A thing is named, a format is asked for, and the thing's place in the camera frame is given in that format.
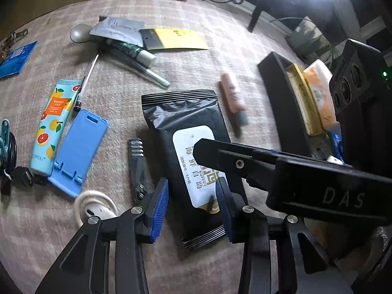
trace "blue clip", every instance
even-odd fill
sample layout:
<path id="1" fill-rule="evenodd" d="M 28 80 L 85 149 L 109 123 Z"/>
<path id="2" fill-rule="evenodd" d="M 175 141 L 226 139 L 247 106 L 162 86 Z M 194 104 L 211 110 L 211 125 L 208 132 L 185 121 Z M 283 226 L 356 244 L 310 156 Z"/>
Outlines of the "blue clip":
<path id="1" fill-rule="evenodd" d="M 9 120 L 3 120 L 0 125 L 0 163 L 6 162 L 9 150 Z"/>

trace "blue packet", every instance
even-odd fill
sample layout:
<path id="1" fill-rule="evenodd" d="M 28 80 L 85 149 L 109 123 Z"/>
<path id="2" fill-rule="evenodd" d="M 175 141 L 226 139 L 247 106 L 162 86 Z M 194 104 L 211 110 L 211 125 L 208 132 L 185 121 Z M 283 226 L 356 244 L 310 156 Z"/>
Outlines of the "blue packet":
<path id="1" fill-rule="evenodd" d="M 0 65 L 0 78 L 19 74 L 36 44 L 37 41 L 21 46 L 10 52 L 4 62 Z"/>
<path id="2" fill-rule="evenodd" d="M 334 132 L 329 132 L 328 135 L 332 141 L 332 148 L 333 148 L 335 157 L 340 159 L 344 163 L 342 138 L 340 138 L 340 136 Z"/>

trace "green tube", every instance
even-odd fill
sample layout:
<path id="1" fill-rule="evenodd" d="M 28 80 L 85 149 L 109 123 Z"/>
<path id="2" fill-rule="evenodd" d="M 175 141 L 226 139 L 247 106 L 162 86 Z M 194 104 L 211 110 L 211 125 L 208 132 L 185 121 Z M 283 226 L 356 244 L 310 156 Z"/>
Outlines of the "green tube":
<path id="1" fill-rule="evenodd" d="M 154 54 L 151 54 L 135 44 L 113 39 L 107 39 L 106 43 L 117 48 L 121 53 L 138 61 L 144 67 L 151 67 L 155 63 L 156 56 Z"/>

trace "black wet wipes package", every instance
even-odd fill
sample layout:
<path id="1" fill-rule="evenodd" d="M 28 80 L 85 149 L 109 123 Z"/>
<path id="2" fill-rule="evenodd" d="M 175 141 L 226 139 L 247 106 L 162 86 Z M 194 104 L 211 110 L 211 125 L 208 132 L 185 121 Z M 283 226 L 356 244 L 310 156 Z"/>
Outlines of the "black wet wipes package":
<path id="1" fill-rule="evenodd" d="M 215 195 L 215 181 L 226 177 L 232 192 L 247 203 L 242 179 L 198 165 L 193 145 L 201 138 L 230 142 L 218 97 L 213 90 L 142 96 L 144 118 L 156 134 L 170 196 L 184 225 L 186 249 L 201 247 L 225 234 Z"/>

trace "hand cream tube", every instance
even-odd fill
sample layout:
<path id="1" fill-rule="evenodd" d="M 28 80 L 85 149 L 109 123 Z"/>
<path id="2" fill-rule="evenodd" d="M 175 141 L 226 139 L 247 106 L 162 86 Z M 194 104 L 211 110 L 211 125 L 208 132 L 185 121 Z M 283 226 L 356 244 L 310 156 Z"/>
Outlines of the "hand cream tube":
<path id="1" fill-rule="evenodd" d="M 52 173 L 54 153 L 81 83 L 82 81 L 60 79 L 50 95 L 35 134 L 30 162 L 34 173 L 43 176 Z"/>

